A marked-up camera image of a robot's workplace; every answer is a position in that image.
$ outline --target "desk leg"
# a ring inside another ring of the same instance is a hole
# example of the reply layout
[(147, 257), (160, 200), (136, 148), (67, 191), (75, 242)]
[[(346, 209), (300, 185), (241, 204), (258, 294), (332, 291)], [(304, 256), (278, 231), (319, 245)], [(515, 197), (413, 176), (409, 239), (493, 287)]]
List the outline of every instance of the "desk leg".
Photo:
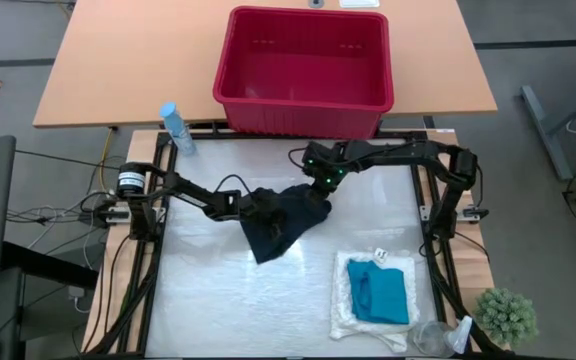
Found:
[(99, 273), (67, 261), (26, 249), (13, 243), (3, 243), (1, 267), (19, 267), (25, 274), (94, 290)]
[(530, 86), (521, 87), (521, 97), (526, 102), (531, 118), (539, 131), (541, 140), (546, 146), (559, 179), (570, 180), (572, 178), (572, 170), (557, 138), (557, 132), (576, 117), (576, 96), (574, 96), (570, 105), (550, 115), (546, 115), (541, 103), (539, 103), (539, 99), (537, 99), (535, 92)]

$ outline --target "white sheet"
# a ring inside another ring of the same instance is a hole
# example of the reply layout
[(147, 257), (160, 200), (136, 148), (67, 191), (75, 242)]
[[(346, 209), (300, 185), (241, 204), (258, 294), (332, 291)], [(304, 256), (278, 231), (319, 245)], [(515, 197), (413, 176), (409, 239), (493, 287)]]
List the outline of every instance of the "white sheet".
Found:
[[(287, 158), (288, 150), (306, 145), (304, 140), (196, 144), (197, 154), (179, 157), (176, 169), (207, 189), (231, 173), (252, 190), (281, 191), (311, 182)], [(235, 179), (223, 186), (233, 188), (243, 190)], [(380, 247), (418, 256), (421, 228), (410, 170), (375, 167), (349, 174), (330, 201), (333, 209), (324, 223), (306, 232), (283, 257), (258, 266), (239, 223), (213, 222), (173, 199), (146, 355), (392, 356), (368, 335), (329, 338), (332, 272), (338, 251)], [(416, 261), (415, 270), (420, 320), (433, 320), (427, 266)]]

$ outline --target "red basket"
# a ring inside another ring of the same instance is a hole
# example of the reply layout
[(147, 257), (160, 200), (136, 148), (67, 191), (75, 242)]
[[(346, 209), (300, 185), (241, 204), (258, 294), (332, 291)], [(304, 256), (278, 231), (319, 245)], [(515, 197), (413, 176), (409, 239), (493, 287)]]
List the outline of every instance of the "red basket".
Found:
[(213, 88), (232, 129), (370, 138), (394, 103), (377, 13), (238, 7)]

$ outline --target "plastic bottle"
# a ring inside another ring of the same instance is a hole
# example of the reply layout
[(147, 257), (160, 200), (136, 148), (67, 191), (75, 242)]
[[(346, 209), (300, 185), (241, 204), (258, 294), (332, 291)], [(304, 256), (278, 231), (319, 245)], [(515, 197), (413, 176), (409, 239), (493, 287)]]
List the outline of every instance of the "plastic bottle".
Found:
[(164, 118), (164, 126), (179, 152), (184, 156), (194, 154), (197, 151), (197, 147), (192, 141), (188, 127), (177, 112), (177, 105), (174, 102), (164, 104), (159, 110), (159, 116)]
[(454, 353), (464, 353), (471, 326), (472, 318), (464, 316), (457, 329), (442, 322), (430, 321), (417, 324), (410, 333), (413, 343), (424, 355), (448, 358)]

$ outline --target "succulent plant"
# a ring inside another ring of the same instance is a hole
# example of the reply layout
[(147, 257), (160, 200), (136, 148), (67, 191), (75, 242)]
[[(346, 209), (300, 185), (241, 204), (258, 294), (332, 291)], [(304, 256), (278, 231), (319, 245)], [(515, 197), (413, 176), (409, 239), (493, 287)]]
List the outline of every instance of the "succulent plant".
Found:
[(532, 301), (508, 289), (487, 289), (477, 298), (477, 324), (499, 345), (519, 345), (537, 336)]

